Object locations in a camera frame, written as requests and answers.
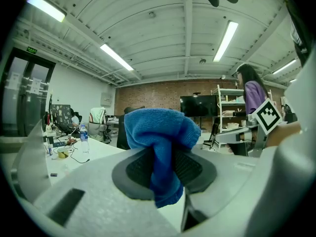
black monitor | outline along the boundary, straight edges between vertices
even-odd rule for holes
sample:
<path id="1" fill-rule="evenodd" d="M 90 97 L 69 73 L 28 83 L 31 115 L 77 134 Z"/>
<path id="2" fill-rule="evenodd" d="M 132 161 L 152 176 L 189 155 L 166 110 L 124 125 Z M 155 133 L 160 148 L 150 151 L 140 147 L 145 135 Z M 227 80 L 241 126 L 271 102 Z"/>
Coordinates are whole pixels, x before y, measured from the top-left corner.
<path id="1" fill-rule="evenodd" d="M 181 112 L 187 117 L 217 116 L 216 96 L 183 96 L 180 105 Z"/>

person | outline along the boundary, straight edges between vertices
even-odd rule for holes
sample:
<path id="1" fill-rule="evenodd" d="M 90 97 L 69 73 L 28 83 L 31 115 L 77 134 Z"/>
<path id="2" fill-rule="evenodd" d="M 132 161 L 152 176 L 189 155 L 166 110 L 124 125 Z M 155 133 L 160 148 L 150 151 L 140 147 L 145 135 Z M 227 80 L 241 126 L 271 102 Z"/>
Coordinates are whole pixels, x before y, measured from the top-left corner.
<path id="1" fill-rule="evenodd" d="M 75 112 L 72 108 L 70 108 L 70 113 L 71 113 L 71 121 L 73 122 L 73 127 L 78 127 L 79 118 L 75 115 Z"/>
<path id="2" fill-rule="evenodd" d="M 311 53 L 313 42 L 315 40 L 313 30 L 311 28 L 314 24 L 311 22 L 309 14 L 305 11 L 301 11 L 293 0 L 285 1 L 292 21 L 291 37 L 294 42 L 295 51 L 301 61 L 301 65 L 304 66 L 309 54 Z M 292 134 L 299 133 L 300 131 L 301 126 L 298 121 L 290 124 L 278 125 L 269 134 L 266 146 L 278 146 L 285 138 Z M 254 131 L 252 133 L 252 140 L 255 141 L 256 137 L 257 132 Z"/>
<path id="3" fill-rule="evenodd" d="M 246 116 L 253 113 L 268 98 L 268 92 L 257 72 L 249 64 L 242 64 L 236 70 L 240 85 L 243 85 L 243 98 L 246 110 L 241 112 L 224 111 L 223 116 Z"/>

sticker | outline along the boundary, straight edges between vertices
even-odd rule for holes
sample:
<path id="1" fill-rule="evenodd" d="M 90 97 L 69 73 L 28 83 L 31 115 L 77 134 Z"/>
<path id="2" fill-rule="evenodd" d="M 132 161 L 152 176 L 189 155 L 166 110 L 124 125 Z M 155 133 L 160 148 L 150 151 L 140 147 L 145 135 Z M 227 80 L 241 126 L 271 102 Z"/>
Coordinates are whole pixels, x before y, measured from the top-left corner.
<path id="1" fill-rule="evenodd" d="M 19 81 L 20 81 L 20 74 L 16 72 L 12 72 L 11 77 L 9 79 L 9 84 L 6 88 L 18 90 Z"/>
<path id="2" fill-rule="evenodd" d="M 33 78 L 30 93 L 38 95 L 40 92 L 41 79 Z"/>
<path id="3" fill-rule="evenodd" d="M 277 124 L 282 122 L 282 116 L 270 98 L 266 99 L 266 101 L 252 113 L 252 116 L 255 117 L 261 125 L 266 135 L 268 135 Z"/>

desk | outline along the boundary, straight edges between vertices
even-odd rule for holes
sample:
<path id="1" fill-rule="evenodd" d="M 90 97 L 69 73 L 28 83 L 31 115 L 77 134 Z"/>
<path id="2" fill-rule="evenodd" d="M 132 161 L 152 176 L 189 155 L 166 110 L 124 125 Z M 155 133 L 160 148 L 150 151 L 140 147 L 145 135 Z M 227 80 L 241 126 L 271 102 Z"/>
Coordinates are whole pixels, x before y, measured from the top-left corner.
<path id="1" fill-rule="evenodd" d="M 119 121 L 110 120 L 107 122 L 107 124 L 119 124 Z"/>
<path id="2" fill-rule="evenodd" d="M 68 140 L 68 137 L 64 136 L 59 139 L 60 141 L 65 141 L 65 140 Z M 90 146 L 90 153 L 88 155 L 85 155 L 82 153 L 80 140 L 74 144 L 74 147 L 77 149 L 74 151 L 73 157 L 77 159 L 78 161 L 84 162 L 87 159 L 90 159 L 90 161 L 97 160 L 97 159 L 114 155 L 114 154 L 124 151 L 123 149 L 112 147 L 110 145 L 104 144 L 92 138 L 88 138 L 88 142 Z M 46 158 L 46 164 L 47 164 L 47 170 L 48 170 L 49 175 L 51 173 L 57 173 L 57 177 L 51 177 L 51 176 L 49 177 L 50 182 L 53 186 L 66 176 L 66 173 L 64 170 L 65 165 L 68 166 L 68 169 L 70 172 L 75 170 L 78 167 L 85 165 L 85 163 L 81 164 L 81 163 L 76 162 L 74 159 L 70 157 L 70 155 L 66 159 L 61 159 L 58 157 L 56 153 L 52 152 L 52 154 L 53 154 L 52 156 L 48 156 Z M 165 217 L 165 219 L 177 230 L 178 233 L 180 232 L 180 229 L 181 229 L 184 201 L 185 201 L 185 196 L 181 196 L 180 200 L 176 204 L 168 205 L 168 206 L 158 209 L 160 214 Z"/>
<path id="3" fill-rule="evenodd" d="M 55 131 L 48 133 L 48 132 L 43 132 L 43 136 L 46 137 L 57 137 L 57 133 Z"/>
<path id="4" fill-rule="evenodd" d="M 68 137 L 64 136 L 59 139 L 60 141 L 65 141 L 68 139 Z M 58 154 L 55 153 L 57 152 L 57 148 L 52 149 L 52 156 L 47 156 L 46 158 L 48 175 L 49 175 L 49 179 L 52 185 L 56 184 L 59 180 L 61 180 L 62 178 L 66 176 L 66 173 L 65 173 L 66 165 L 69 169 L 69 172 L 84 165 L 84 163 L 78 163 L 74 159 L 72 159 L 70 157 L 71 154 L 73 154 L 72 156 L 76 160 L 80 162 L 84 162 L 87 159 L 90 159 L 90 161 L 92 161 L 92 160 L 96 160 L 99 158 L 103 158 L 103 157 L 110 156 L 110 155 L 124 151 L 123 149 L 112 147 L 110 145 L 104 144 L 92 138 L 88 138 L 88 143 L 90 146 L 90 152 L 88 154 L 82 153 L 81 141 L 79 139 L 78 142 L 74 144 L 74 147 L 76 148 L 74 152 L 69 153 L 69 157 L 65 159 L 59 158 Z M 51 177 L 50 176 L 51 173 L 57 173 L 57 177 Z"/>

computer monitor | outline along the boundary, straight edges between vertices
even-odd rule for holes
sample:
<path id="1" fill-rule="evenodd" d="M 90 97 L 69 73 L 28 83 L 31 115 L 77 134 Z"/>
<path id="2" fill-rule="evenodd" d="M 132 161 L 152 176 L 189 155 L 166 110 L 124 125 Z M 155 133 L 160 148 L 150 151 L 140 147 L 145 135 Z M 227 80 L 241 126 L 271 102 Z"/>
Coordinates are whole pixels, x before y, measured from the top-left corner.
<path id="1" fill-rule="evenodd" d="M 53 120 L 58 125 L 72 127 L 70 105 L 51 105 Z"/>
<path id="2" fill-rule="evenodd" d="M 180 107 L 181 112 L 187 117 L 217 116 L 216 96 L 182 96 Z"/>

